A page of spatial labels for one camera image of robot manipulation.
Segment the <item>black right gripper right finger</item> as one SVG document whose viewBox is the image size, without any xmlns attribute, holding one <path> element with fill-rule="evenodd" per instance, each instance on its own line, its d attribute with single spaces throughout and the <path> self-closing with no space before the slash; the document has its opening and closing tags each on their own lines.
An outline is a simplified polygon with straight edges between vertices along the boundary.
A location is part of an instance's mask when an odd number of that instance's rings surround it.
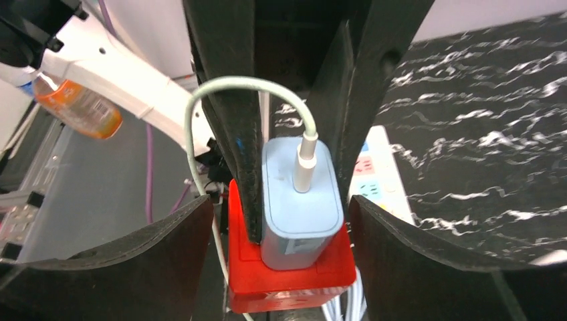
<svg viewBox="0 0 567 321">
<path fill-rule="evenodd" d="M 349 204 L 371 320 L 565 320 L 566 264 L 537 266 L 465 249 L 367 198 Z"/>
</svg>

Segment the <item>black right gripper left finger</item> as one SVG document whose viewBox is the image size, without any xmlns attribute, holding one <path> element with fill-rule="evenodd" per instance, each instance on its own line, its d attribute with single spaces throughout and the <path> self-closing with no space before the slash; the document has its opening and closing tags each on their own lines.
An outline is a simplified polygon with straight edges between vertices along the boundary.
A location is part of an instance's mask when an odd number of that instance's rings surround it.
<svg viewBox="0 0 567 321">
<path fill-rule="evenodd" d="M 189 320 L 214 217 L 199 197 L 68 259 L 1 264 L 2 320 Z"/>
</svg>

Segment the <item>red power adapter plug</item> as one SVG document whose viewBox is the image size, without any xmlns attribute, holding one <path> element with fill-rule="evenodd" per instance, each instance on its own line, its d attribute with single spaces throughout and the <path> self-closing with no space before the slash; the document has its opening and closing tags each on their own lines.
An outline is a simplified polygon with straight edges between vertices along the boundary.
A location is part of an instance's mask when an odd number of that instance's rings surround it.
<svg viewBox="0 0 567 321">
<path fill-rule="evenodd" d="M 315 308 L 342 294 L 355 281 L 355 261 L 346 227 L 335 235 L 314 265 L 276 271 L 261 260 L 247 237 L 237 183 L 229 183 L 229 306 L 235 313 Z"/>
</svg>

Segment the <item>long white power strip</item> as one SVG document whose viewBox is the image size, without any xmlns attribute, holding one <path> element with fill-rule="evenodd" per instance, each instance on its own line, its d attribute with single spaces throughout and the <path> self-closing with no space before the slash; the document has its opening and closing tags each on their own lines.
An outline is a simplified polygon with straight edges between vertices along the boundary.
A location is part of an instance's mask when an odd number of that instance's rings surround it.
<svg viewBox="0 0 567 321">
<path fill-rule="evenodd" d="M 390 142 L 383 126 L 373 126 L 355 163 L 348 196 L 361 195 L 396 218 L 416 225 Z"/>
</svg>

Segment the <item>small light blue charger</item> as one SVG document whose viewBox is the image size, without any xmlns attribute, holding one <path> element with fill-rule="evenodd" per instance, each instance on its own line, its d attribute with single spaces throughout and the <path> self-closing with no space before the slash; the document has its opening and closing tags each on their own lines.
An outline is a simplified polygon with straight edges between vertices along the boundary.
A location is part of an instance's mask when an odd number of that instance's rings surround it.
<svg viewBox="0 0 567 321">
<path fill-rule="evenodd" d="M 344 222 L 334 165 L 323 142 L 315 146 L 314 173 L 304 193 L 294 187 L 300 137 L 273 138 L 262 150 L 261 259 L 273 270 L 315 263 Z"/>
</svg>

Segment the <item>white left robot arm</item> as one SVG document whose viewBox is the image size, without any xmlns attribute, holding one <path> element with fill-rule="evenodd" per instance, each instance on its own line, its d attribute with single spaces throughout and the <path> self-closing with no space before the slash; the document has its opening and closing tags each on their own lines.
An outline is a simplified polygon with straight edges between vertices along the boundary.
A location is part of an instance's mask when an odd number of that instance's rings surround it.
<svg viewBox="0 0 567 321">
<path fill-rule="evenodd" d="M 432 1 L 183 1 L 200 83 L 255 76 L 307 92 L 343 204 L 394 71 Z M 189 93 L 133 54 L 79 1 L 2 1 L 1 62 L 77 82 L 185 141 Z"/>
</svg>

